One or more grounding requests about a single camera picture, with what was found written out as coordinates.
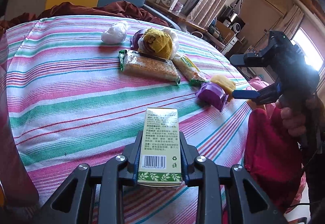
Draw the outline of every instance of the striped bedsheet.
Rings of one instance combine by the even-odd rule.
[[[130,25],[126,40],[120,45],[102,43],[101,33],[119,20]],[[77,165],[104,163],[134,142],[148,107],[178,109],[179,128],[201,155],[224,166],[242,162],[251,112],[245,100],[232,100],[220,113],[196,98],[198,89],[181,73],[177,86],[120,71],[118,51],[129,48],[130,37],[148,27],[162,28],[133,19],[62,16],[7,31],[10,122],[41,204]],[[177,34],[179,50],[207,78],[223,74],[239,89],[248,86],[210,44]],[[125,188],[125,223],[194,223],[197,192],[184,184],[175,191]]]

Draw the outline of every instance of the window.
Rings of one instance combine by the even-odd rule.
[[[302,28],[297,31],[291,42],[293,44],[297,44],[300,47],[301,51],[305,55],[306,63],[313,66],[317,71],[319,71],[322,67],[324,59],[313,41],[309,38],[309,36]]]

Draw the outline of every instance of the brown blanket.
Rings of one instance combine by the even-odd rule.
[[[168,27],[167,22],[157,18],[142,8],[138,8],[127,1],[118,1],[108,4],[104,7],[88,8],[84,6],[75,6],[70,2],[63,2],[51,9],[43,11],[38,17],[35,14],[24,13],[10,21],[0,22],[0,28],[9,29],[24,22],[36,21],[41,18],[50,18],[64,15],[103,15],[122,18],[133,18],[144,22],[151,22]]]

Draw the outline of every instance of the window frame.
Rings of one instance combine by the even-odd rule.
[[[299,25],[298,29],[296,30],[295,34],[292,36],[291,41],[295,41],[294,38],[295,38],[296,34],[297,34],[300,30],[301,30],[301,32],[305,35],[305,37],[307,37],[307,39],[311,42],[311,44],[314,46],[314,48],[316,49],[318,55],[319,55],[320,58],[323,60],[322,65],[324,65],[325,60],[324,60],[323,56],[321,55],[321,53],[320,53],[320,51],[318,50],[317,46],[314,44],[313,40],[312,40],[312,39],[309,37],[309,35],[304,31],[304,29],[303,29],[302,27],[300,27],[300,25]],[[300,48],[300,50],[301,50],[301,52],[303,52],[303,54],[304,54],[305,56],[308,56],[308,55],[304,52],[304,50],[303,50],[302,48]]]

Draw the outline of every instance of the leaf pattern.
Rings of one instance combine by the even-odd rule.
[[[150,173],[151,181],[159,181],[159,177],[156,173]]]
[[[170,173],[165,173],[161,176],[160,181],[168,181]]]
[[[181,182],[181,173],[139,172],[138,180],[154,182]]]
[[[148,172],[139,172],[138,180],[146,180],[146,178],[148,178],[148,177],[149,177]]]
[[[174,181],[180,181],[181,180],[180,175],[179,174],[175,174],[175,173],[172,174],[172,178],[173,178]]]

